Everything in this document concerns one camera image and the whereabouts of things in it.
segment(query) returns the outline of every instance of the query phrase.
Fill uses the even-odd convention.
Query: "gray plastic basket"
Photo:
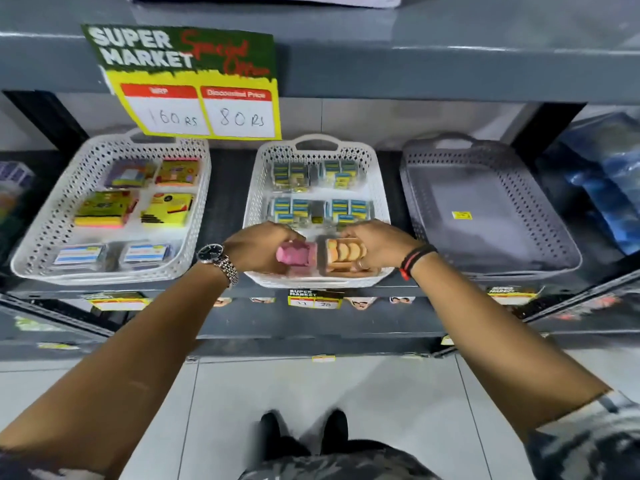
[[[445,139],[471,146],[438,148]],[[564,222],[505,144],[457,133],[410,141],[400,174],[415,233],[469,277],[540,279],[582,263]]]

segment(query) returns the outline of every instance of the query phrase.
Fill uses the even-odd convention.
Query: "hand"
[[[284,224],[263,222],[236,232],[225,241],[225,254],[238,273],[285,274],[289,266],[276,260],[276,251],[283,242],[304,241],[305,237]]]
[[[366,246],[367,255],[358,263],[361,269],[400,267],[407,254],[424,245],[397,227],[377,219],[348,226],[342,237],[357,237]]]

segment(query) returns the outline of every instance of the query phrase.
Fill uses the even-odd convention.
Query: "white plastic basket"
[[[335,150],[299,150],[297,146],[303,141],[328,141],[337,146]],[[378,165],[376,152],[368,144],[341,141],[324,134],[308,134],[291,141],[270,141],[258,149],[253,165],[251,186],[244,210],[243,227],[260,224],[265,220],[265,208],[273,196],[271,188],[270,168],[274,162],[304,162],[318,164],[324,160],[353,160],[364,174],[365,183],[357,191],[336,189],[312,189],[309,193],[299,194],[300,198],[309,200],[326,200],[331,198],[358,199],[372,202],[373,215],[390,223],[389,208],[385,195],[385,186]],[[274,274],[247,273],[253,281],[267,288],[366,288],[375,285],[388,276],[393,268],[386,267],[377,276],[366,278],[336,278],[329,276],[312,276],[289,278]]]
[[[203,139],[180,139],[174,143],[134,143],[132,135],[139,129],[125,134],[104,135],[84,142],[77,151],[49,198],[29,227],[20,246],[11,260],[11,270],[21,278],[40,280],[58,285],[97,285],[109,283],[139,283],[172,280],[184,274],[193,261],[196,241],[200,231],[204,206],[207,200],[211,177],[209,145]],[[129,222],[122,230],[102,228],[78,228],[74,226],[76,209],[93,191],[100,188],[104,178],[116,160],[149,159],[160,164],[165,158],[190,158],[200,161],[197,188],[155,187],[144,190],[147,199],[156,192],[195,192],[195,201],[189,213],[186,228],[175,231],[181,245],[175,256],[155,269],[137,271],[115,271],[110,273],[79,273],[66,275],[48,274],[48,266],[55,259],[57,246],[87,244],[90,242],[113,242],[146,240],[154,232],[142,225],[132,224],[144,208],[141,201],[134,209]]]

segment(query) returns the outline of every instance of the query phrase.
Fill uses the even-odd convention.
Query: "bracelet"
[[[411,278],[411,270],[413,268],[413,265],[417,263],[418,259],[420,259],[422,256],[433,252],[437,252],[437,249],[431,244],[425,244],[407,254],[406,258],[404,258],[404,261],[402,261],[402,265],[400,265],[400,274],[402,274],[402,277],[406,281],[409,281],[409,279]]]

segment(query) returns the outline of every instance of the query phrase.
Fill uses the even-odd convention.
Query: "perforated basket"
[[[87,140],[80,147],[16,250],[11,260],[12,272],[21,278],[59,285],[96,285],[172,280],[188,270],[193,261],[211,177],[208,144],[203,139],[180,138],[176,138],[174,143],[134,143],[131,137],[139,132],[135,129],[126,134],[97,136]],[[170,261],[155,269],[141,271],[49,274],[49,266],[55,259],[57,246],[86,243],[86,240],[78,242],[77,233],[74,233],[76,209],[91,192],[100,187],[114,161],[149,159],[160,164],[162,160],[171,158],[199,160],[200,173],[195,202],[189,216],[189,227],[184,230],[180,248]],[[163,188],[162,191],[181,190],[171,187]],[[131,240],[134,239],[145,240],[148,236],[141,234],[133,236]]]
[[[466,139],[466,149],[439,148]],[[548,278],[582,255],[512,148],[460,134],[411,141],[401,179],[416,235],[476,280]]]
[[[335,150],[299,150],[298,145],[304,141],[322,140],[336,145]],[[291,141],[270,141],[258,149],[258,154],[253,165],[251,186],[244,211],[243,227],[260,224],[265,220],[265,208],[268,199],[272,196],[270,168],[274,162],[304,162],[306,164],[319,164],[324,160],[353,160],[358,164],[361,174],[365,176],[364,185],[358,192],[333,191],[333,198],[357,198],[368,200],[373,206],[373,215],[384,222],[390,223],[385,186],[380,174],[378,157],[368,144],[341,141],[332,136],[323,134],[309,134]],[[310,200],[316,197],[312,193],[305,194],[303,198]],[[377,276],[366,278],[335,278],[328,276],[288,278],[272,274],[247,273],[256,283],[267,288],[364,288],[373,286],[385,276],[388,276],[393,268],[384,268]]]

